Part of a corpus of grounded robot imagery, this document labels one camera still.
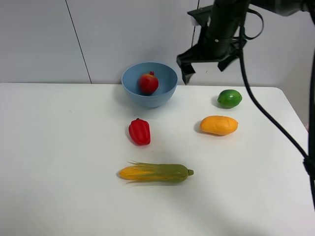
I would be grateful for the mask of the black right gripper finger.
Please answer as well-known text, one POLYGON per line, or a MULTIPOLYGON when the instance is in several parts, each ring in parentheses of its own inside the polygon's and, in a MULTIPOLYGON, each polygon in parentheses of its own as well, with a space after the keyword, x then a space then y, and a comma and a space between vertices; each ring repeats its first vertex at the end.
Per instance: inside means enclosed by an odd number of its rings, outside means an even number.
POLYGON ((239 58, 239 50, 234 50, 225 59, 218 63, 218 69, 223 72, 232 62, 239 58))

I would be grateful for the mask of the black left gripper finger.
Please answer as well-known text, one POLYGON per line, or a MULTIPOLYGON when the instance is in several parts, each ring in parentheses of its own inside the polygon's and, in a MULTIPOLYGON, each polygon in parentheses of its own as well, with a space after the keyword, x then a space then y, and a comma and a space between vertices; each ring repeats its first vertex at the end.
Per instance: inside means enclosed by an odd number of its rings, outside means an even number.
POLYGON ((191 65, 193 63, 193 59, 185 55, 178 55, 176 62, 181 70, 182 80, 184 84, 188 85, 191 77, 195 74, 195 70, 191 65))

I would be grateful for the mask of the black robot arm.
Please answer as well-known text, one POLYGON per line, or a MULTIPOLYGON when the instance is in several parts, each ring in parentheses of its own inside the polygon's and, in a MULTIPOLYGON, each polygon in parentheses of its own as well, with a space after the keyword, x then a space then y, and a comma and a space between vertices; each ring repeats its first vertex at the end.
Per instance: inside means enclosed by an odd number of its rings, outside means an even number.
POLYGON ((246 14, 260 16, 249 8, 250 4, 285 17, 298 11, 315 17, 313 0, 216 0, 210 6, 188 12, 201 31, 197 44, 177 56, 185 85, 195 74, 192 64, 204 62, 216 62, 219 70, 224 71, 239 59, 243 79, 246 79, 243 47, 252 39, 245 33, 246 14))

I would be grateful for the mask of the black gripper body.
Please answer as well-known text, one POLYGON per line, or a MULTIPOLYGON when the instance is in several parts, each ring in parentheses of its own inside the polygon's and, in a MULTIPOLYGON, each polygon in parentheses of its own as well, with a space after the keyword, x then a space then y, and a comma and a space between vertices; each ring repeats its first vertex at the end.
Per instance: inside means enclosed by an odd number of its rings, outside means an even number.
POLYGON ((246 40, 234 39, 239 24, 231 27, 219 27, 214 32, 210 26, 201 26, 199 39, 196 45, 182 53, 182 64, 221 62, 238 55, 246 40))

